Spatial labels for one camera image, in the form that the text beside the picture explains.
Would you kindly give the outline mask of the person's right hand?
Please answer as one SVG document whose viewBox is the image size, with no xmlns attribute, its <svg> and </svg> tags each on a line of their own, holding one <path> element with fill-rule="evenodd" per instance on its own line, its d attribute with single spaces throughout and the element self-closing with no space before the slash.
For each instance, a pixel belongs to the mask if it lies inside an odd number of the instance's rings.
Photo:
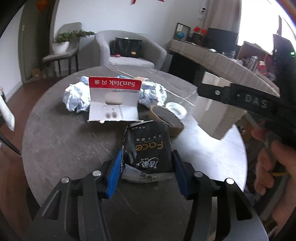
<svg viewBox="0 0 296 241">
<path fill-rule="evenodd" d="M 285 195 L 295 196 L 295 150 L 279 140 L 272 141 L 269 148 L 263 148 L 259 153 L 256 165 L 255 191 L 265 194 L 268 188 L 273 187 L 274 177 L 271 171 L 276 162 L 283 165 L 290 174 Z"/>
</svg>

